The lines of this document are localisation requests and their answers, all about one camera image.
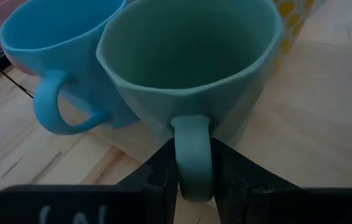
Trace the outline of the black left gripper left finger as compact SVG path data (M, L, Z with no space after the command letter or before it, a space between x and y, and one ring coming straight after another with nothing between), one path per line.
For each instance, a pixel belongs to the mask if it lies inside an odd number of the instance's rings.
M0 224L173 224L174 140L115 185L14 185L0 190Z

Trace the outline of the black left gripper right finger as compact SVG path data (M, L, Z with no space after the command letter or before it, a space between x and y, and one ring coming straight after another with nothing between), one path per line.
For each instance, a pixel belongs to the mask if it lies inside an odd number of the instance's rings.
M211 138L221 224L352 224L352 188L299 187Z

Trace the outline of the green mug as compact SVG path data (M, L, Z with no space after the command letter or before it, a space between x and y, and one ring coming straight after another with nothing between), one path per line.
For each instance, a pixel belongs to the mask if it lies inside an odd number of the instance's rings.
M135 0L106 24L96 57L130 109L174 139L185 200L213 196L210 134L277 55L272 0Z

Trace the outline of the blue mug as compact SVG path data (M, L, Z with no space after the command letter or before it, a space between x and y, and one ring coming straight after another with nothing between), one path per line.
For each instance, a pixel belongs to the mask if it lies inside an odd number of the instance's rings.
M96 58L107 22L131 0L28 0L0 27L12 59L41 78L33 107L54 134L122 128L139 118Z

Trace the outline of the white mug with yellow dots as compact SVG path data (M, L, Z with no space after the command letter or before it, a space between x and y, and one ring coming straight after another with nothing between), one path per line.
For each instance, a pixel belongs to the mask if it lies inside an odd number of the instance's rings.
M327 0L273 0L284 22L280 49L274 60L277 69L290 51L307 19L321 8Z

